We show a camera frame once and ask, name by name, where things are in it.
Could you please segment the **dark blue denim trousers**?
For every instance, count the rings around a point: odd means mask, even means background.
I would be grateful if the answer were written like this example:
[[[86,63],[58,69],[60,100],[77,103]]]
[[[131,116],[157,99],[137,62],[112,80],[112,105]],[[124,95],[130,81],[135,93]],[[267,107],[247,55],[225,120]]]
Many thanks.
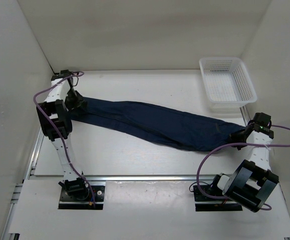
[[[132,135],[184,151],[210,152],[230,142],[243,126],[163,106],[136,101],[85,98],[86,106],[70,111],[74,121]]]

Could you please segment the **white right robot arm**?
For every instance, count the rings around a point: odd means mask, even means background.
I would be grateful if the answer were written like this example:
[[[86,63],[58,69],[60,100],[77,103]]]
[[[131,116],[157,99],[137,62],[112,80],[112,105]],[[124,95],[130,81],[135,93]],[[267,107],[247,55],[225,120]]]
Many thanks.
[[[243,160],[231,175],[218,174],[209,193],[215,200],[226,197],[252,212],[259,211],[278,184],[278,176],[269,166],[269,149],[274,133],[270,129],[271,116],[257,112],[245,129],[230,135],[231,143],[253,143]]]

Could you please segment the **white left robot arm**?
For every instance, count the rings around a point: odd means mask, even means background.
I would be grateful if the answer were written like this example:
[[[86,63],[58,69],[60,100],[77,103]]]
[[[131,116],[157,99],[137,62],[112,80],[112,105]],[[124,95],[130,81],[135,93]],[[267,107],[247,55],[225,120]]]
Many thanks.
[[[56,73],[51,78],[51,87],[34,95],[42,132],[56,149],[64,178],[59,182],[62,189],[79,201],[91,199],[91,190],[83,171],[74,166],[75,156],[71,146],[73,125],[71,116],[83,112],[87,102],[74,89],[83,72],[68,69]]]

